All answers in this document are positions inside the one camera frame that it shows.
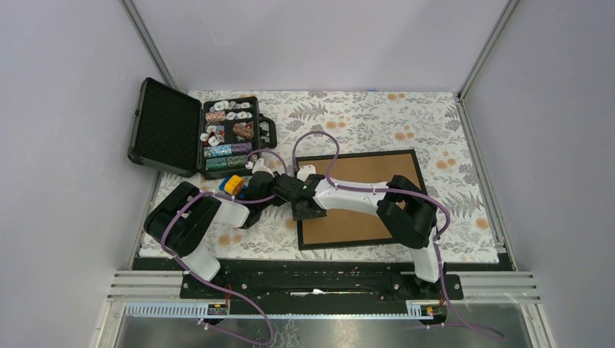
case lid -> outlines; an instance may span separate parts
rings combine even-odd
[[[147,78],[128,156],[133,162],[192,176],[197,173],[201,102]]]

open case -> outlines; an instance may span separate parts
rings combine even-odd
[[[227,99],[233,107],[227,106],[216,112],[217,116],[225,116],[223,120],[208,122],[207,114],[211,110],[215,112],[217,102],[201,104],[198,99],[153,78],[146,78],[141,84],[128,158],[138,165],[155,167],[185,178],[196,173],[201,173],[206,179],[251,175],[244,166],[247,154],[264,147],[276,147],[276,125],[259,113],[255,96]],[[231,118],[229,114],[234,113],[233,117],[236,117],[240,112],[249,118],[228,119]],[[233,129],[237,124],[251,128],[252,139],[236,135]],[[213,126],[218,128],[214,136],[220,140],[216,146],[207,143],[210,137],[207,129]],[[202,134],[206,134],[205,141],[201,139]]]

table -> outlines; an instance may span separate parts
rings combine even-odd
[[[292,147],[303,133],[322,130],[335,136],[341,153],[414,148],[430,196],[452,215],[440,247],[445,262],[497,262],[492,229],[483,205],[455,99],[450,92],[322,92],[322,91],[191,91],[201,102],[256,96],[260,111],[276,123],[278,152],[291,166]],[[311,136],[297,156],[333,154],[324,136]],[[269,167],[282,171],[269,154]],[[201,190],[217,191],[220,180],[200,175],[185,179],[163,174],[155,196],[158,205],[181,181]],[[439,225],[444,215],[438,214]],[[218,258],[268,260],[337,260],[366,262],[411,261],[399,244],[300,251],[290,206],[269,207],[252,228],[242,230],[212,224],[202,243]],[[140,257],[165,257],[160,245],[144,233]]]

cork board frame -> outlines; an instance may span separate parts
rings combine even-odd
[[[301,165],[314,165],[325,174],[332,155],[298,157]],[[343,181],[376,183],[403,175],[425,193],[425,183],[414,149],[341,154],[331,170]],[[393,244],[395,240],[377,216],[347,210],[329,210],[324,218],[297,221],[299,250]]]

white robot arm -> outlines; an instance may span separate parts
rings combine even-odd
[[[220,263],[200,241],[211,223],[223,223],[237,228],[249,228],[260,219],[260,213],[269,205],[289,202],[295,220],[308,220],[326,216],[327,210],[343,209],[378,216],[392,237],[410,249],[416,277],[436,283],[439,279],[437,258],[432,239],[436,232],[435,207],[422,199],[376,192],[376,189],[411,189],[420,191],[408,179],[396,175],[391,182],[351,183],[334,180],[332,186],[315,168],[302,167],[297,177],[255,166],[245,196],[248,200],[276,195],[261,204],[244,206],[226,199],[204,196],[195,202],[189,214],[182,217],[168,234],[166,247],[173,250],[195,273],[211,280],[220,269]],[[369,189],[368,192],[338,189],[337,185]],[[177,211],[199,193],[196,186],[181,183],[147,217],[145,231],[160,241],[164,230]]]

